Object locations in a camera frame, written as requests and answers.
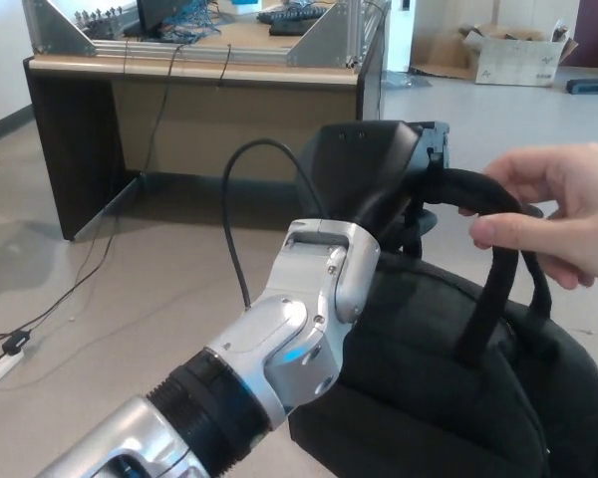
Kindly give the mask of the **person's bare hand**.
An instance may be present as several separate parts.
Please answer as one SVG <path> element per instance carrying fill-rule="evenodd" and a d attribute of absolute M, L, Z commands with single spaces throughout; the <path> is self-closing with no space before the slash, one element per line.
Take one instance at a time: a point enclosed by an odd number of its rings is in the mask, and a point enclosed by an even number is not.
<path fill-rule="evenodd" d="M 519 202 L 557 203 L 547 218 L 520 213 L 477 217 L 469 236 L 480 249 L 534 252 L 560 287 L 590 287 L 598 279 L 598 143 L 513 149 L 483 171 Z"/>

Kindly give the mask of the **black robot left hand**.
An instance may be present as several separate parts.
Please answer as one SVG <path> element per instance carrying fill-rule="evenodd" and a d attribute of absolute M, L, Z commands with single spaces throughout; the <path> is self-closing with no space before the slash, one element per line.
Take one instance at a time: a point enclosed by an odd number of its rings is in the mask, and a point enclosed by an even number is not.
<path fill-rule="evenodd" d="M 298 162 L 295 184 L 303 215 L 321 211 L 356 223 L 387 253 L 423 256 L 422 237 L 437 224 L 425 209 L 422 181 L 449 165 L 449 124 L 443 121 L 359 120 L 322 126 Z"/>

